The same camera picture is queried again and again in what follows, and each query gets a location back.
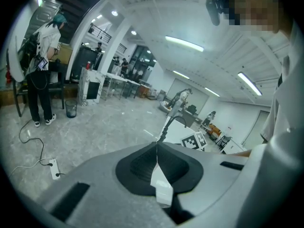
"ceiling light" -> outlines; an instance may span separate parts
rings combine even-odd
[[[195,45],[195,44],[193,44],[191,42],[187,42],[185,40],[177,39],[177,38],[170,37],[170,36],[165,36],[165,38],[166,38],[167,41],[175,42],[177,44],[181,44],[181,45],[184,45],[184,46],[196,49],[196,50],[198,50],[200,52],[202,52],[204,50],[204,48],[202,48],[202,47],[200,47],[198,45]]]
[[[180,76],[182,76],[182,77],[184,77],[184,78],[186,78],[186,79],[190,79],[189,77],[185,76],[184,74],[181,74],[181,73],[176,72],[176,71],[174,71],[174,70],[173,70],[173,72],[176,73],[176,74],[178,74],[178,75],[180,75]]]
[[[38,6],[40,7],[42,5],[42,0],[37,0]]]
[[[219,97],[219,95],[218,95],[217,93],[213,92],[212,90],[210,90],[210,89],[208,89],[208,88],[206,88],[206,87],[205,87],[205,89],[207,89],[209,92],[211,92],[211,93],[213,93],[213,94],[215,94],[216,96]]]
[[[245,81],[246,84],[249,85],[250,88],[253,89],[253,91],[258,95],[261,96],[262,92],[254,85],[254,83],[242,72],[239,72],[237,74],[237,76],[239,76],[241,79],[243,79]]]

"trash can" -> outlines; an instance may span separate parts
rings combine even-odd
[[[67,100],[66,101],[66,116],[68,118],[74,118],[77,114],[77,101]]]

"power strip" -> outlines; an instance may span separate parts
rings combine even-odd
[[[58,165],[57,165],[57,161],[55,159],[52,159],[49,161],[49,163],[52,164],[52,166],[50,166],[50,168],[51,168],[51,174],[52,174],[53,180],[59,179],[60,175],[56,176],[56,174],[60,173]]]

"sneaker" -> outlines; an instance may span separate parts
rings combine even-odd
[[[51,125],[51,123],[52,123],[53,121],[55,121],[55,119],[56,119],[56,114],[53,114],[52,116],[53,116],[53,117],[52,117],[51,120],[46,120],[46,125],[47,125],[47,126]]]

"railing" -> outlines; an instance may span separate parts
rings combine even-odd
[[[112,38],[112,36],[110,36],[108,33],[106,33],[105,31],[103,31],[102,29],[98,28],[95,25],[92,25],[88,32],[91,33],[92,35],[100,38],[102,42],[105,42],[107,44],[110,42],[110,40]],[[117,48],[117,50],[121,53],[125,53],[126,49],[127,48],[123,44],[119,44],[119,46]]]

